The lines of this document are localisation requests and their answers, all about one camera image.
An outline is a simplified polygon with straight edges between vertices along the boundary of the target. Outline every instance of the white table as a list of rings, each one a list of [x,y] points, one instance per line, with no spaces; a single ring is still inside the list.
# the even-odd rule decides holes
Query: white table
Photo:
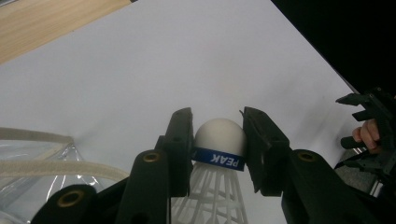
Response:
[[[141,0],[0,65],[0,126],[71,135],[86,161],[130,171],[174,111],[194,130],[266,112],[293,149],[335,165],[358,107],[347,84],[270,2]],[[249,223],[286,223],[280,198],[239,173]]]

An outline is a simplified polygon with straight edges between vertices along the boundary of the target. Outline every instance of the wooden surface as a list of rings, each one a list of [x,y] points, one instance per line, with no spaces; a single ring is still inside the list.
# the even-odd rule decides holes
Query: wooden surface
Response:
[[[129,0],[20,0],[0,7],[0,64],[129,4]]]

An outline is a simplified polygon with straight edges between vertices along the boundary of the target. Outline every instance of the blue band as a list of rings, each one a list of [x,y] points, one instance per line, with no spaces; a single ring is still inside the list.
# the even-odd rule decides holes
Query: blue band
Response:
[[[245,160],[241,156],[202,147],[195,148],[192,159],[238,171],[244,171],[245,168]]]

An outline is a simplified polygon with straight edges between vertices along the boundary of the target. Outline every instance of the shuttlecock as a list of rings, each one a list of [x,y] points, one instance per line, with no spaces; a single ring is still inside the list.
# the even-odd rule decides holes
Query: shuttlecock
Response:
[[[188,197],[172,201],[173,224],[248,224],[236,170],[243,171],[246,136],[229,119],[212,119],[195,135]]]

